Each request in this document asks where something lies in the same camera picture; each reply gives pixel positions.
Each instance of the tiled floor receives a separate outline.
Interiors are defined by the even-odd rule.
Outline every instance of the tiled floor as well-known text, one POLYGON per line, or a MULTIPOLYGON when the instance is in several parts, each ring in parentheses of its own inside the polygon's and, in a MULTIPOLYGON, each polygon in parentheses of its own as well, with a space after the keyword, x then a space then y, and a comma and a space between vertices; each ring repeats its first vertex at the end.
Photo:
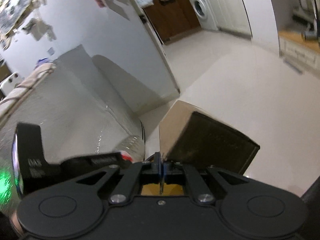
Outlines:
MULTIPOLYGON (((320 80, 225 33, 201 31, 165 51, 180 100, 261 146, 245 175, 302 195, 320 175, 320 80)), ((157 125, 173 103, 141 116, 147 155, 159 151, 157 125)))

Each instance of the wooden door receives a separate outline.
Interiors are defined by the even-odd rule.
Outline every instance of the wooden door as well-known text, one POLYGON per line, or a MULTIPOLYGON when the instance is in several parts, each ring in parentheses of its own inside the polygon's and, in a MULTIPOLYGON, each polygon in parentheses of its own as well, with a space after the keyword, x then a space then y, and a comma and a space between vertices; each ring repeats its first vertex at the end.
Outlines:
POLYGON ((172 0, 166 4, 161 4, 160 0, 153 2, 145 12, 162 41, 200 26, 189 0, 172 0))

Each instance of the cardboard box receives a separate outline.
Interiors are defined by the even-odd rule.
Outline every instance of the cardboard box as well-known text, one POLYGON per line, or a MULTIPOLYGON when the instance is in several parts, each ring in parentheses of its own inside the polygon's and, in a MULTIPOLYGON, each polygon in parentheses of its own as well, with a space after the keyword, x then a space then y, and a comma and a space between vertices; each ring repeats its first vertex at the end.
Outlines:
POLYGON ((178 100, 159 124, 164 160, 210 165, 243 174, 260 149, 250 138, 204 110, 178 100))
POLYGON ((0 82, 10 76, 12 73, 5 62, 0 62, 0 82))

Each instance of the white cabinet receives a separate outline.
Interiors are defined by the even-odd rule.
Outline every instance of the white cabinet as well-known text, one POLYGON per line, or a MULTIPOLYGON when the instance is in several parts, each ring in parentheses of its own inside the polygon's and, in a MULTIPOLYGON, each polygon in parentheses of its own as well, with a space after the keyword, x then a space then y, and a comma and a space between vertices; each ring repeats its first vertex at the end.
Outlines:
POLYGON ((223 28, 223 29, 229 29, 230 26, 228 26, 227 24, 227 20, 225 18, 225 15, 223 13, 223 10, 222 9, 222 6, 220 4, 220 0, 208 0, 210 5, 211 5, 211 8, 212 8, 212 11, 213 11, 213 14, 215 16, 215 19, 216 19, 216 22, 217 22, 217 27, 220 27, 220 28, 223 28))
POLYGON ((320 54, 282 37, 279 40, 280 50, 284 57, 290 56, 297 61, 300 67, 311 67, 312 69, 320 70, 320 54))
POLYGON ((242 0, 209 1, 219 27, 251 35, 247 13, 242 0))

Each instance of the white washing machine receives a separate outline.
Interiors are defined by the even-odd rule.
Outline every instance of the white washing machine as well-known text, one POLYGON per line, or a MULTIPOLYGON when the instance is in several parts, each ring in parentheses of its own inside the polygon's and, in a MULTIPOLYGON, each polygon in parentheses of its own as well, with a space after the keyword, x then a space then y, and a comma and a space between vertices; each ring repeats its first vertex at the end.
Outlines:
POLYGON ((211 12, 208 0, 190 0, 199 19, 200 25, 205 30, 217 31, 216 21, 211 12))

